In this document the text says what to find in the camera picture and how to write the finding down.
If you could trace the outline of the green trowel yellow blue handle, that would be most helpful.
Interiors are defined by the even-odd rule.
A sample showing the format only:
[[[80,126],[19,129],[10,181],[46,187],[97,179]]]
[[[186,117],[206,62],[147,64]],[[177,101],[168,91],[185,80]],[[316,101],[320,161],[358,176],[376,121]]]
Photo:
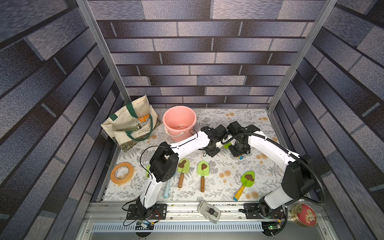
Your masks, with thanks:
[[[228,144],[226,144],[226,145],[224,145],[224,149],[229,149],[229,146],[232,146],[233,144],[232,143],[228,143]],[[239,160],[242,160],[244,158],[244,156],[238,156],[238,159]]]

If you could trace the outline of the pink plastic bucket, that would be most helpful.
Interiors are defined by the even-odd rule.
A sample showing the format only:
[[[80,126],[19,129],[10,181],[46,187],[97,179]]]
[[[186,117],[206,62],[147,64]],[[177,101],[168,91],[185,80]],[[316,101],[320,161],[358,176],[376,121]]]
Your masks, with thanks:
[[[191,137],[196,122],[197,115],[195,111],[186,106],[172,107],[163,115],[165,131],[175,142]]]

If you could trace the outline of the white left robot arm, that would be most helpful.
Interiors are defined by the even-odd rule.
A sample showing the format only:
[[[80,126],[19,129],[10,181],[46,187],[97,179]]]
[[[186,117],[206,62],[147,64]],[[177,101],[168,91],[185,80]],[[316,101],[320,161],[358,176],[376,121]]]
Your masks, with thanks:
[[[228,136],[226,128],[219,125],[216,128],[203,127],[191,137],[173,144],[162,142],[157,146],[150,159],[150,168],[147,171],[149,180],[142,193],[134,203],[135,210],[128,210],[127,220],[146,220],[155,210],[157,197],[164,183],[177,171],[179,161],[197,150],[204,150],[210,157],[220,152],[217,144]]]

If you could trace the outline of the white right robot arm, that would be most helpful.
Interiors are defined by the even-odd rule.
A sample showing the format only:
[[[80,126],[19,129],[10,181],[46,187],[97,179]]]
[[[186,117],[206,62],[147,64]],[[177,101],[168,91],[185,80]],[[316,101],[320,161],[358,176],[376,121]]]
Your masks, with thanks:
[[[316,205],[324,205],[326,199],[325,186],[311,164],[312,158],[290,151],[271,138],[267,137],[258,127],[249,125],[242,127],[232,122],[220,133],[222,145],[232,141],[229,146],[234,157],[248,154],[255,148],[271,159],[283,171],[283,179],[279,187],[259,200],[259,215],[266,218],[282,205],[289,205],[300,199]]]

